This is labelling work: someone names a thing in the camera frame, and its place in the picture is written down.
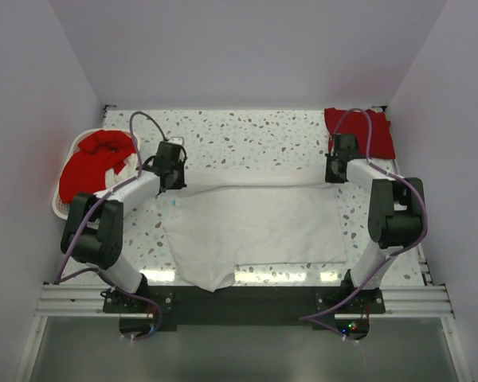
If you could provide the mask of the white t shirt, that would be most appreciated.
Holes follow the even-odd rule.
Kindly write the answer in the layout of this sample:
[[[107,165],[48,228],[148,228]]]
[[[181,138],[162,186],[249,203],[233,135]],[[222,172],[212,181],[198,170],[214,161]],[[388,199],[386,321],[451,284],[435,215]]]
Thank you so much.
[[[344,263],[331,184],[318,170],[203,170],[164,195],[163,230],[181,278],[230,287],[237,266]]]

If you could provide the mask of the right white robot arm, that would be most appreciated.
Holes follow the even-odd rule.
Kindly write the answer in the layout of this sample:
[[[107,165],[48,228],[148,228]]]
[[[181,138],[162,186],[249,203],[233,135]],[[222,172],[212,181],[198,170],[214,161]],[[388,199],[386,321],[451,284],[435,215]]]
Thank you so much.
[[[352,183],[370,197],[367,231],[370,241],[360,260],[347,272],[351,286],[339,292],[339,304],[358,312],[367,303],[365,290],[380,287],[391,263],[426,236],[428,217],[423,182],[382,169],[359,152],[352,134],[335,134],[326,154],[325,182]]]

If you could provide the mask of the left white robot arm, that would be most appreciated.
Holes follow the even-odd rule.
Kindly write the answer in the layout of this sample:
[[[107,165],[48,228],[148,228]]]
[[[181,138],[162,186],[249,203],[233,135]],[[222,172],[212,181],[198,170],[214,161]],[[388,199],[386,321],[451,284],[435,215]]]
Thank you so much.
[[[124,217],[144,201],[186,187],[187,153],[175,140],[159,143],[139,173],[98,194],[79,193],[70,206],[61,237],[63,264],[69,259],[94,267],[115,288],[131,312],[149,303],[147,280],[122,254]]]

